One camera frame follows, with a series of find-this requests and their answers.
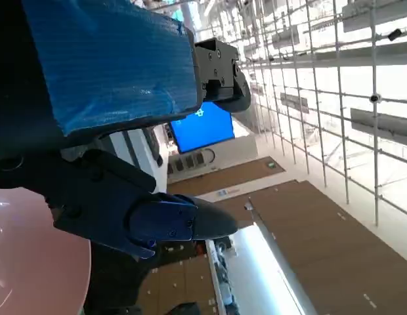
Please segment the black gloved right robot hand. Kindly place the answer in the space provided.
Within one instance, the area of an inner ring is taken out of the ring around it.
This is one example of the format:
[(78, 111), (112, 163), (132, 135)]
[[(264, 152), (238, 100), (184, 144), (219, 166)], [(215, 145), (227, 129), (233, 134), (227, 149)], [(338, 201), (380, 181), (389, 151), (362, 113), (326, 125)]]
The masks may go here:
[(109, 247), (91, 244), (91, 276), (85, 314), (142, 314), (139, 289), (159, 255), (137, 259)]

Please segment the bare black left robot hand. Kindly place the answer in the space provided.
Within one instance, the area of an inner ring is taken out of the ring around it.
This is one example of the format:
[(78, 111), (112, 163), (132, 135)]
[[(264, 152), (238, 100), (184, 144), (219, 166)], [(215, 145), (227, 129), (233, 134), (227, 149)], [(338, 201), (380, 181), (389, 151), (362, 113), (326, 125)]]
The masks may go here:
[(235, 47), (195, 42), (180, 21), (128, 1), (0, 1), (0, 189), (23, 187), (54, 226), (152, 257), (160, 241), (217, 239), (236, 220), (198, 198), (156, 191), (153, 176), (102, 150), (62, 151), (178, 120), (251, 95)]

